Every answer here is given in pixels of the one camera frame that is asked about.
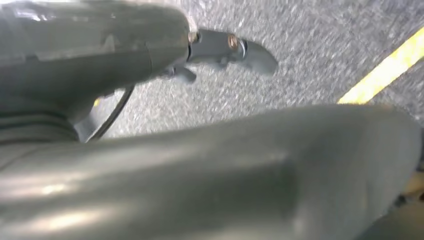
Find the road marking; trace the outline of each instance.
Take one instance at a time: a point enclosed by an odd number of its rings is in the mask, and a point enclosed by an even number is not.
[[[97,98],[93,103],[93,107],[97,107],[99,103],[100,103],[100,98]]]
[[[338,100],[338,104],[365,104],[424,57],[424,27],[384,59]]]

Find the bolt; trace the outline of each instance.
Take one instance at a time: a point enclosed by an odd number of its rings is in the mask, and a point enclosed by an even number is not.
[[[228,35],[228,46],[229,46],[229,48],[236,50],[239,47],[239,39],[235,35],[229,34]]]
[[[188,34],[188,41],[191,44],[197,43],[199,41],[199,35],[198,35],[198,33],[197,32],[190,32]]]

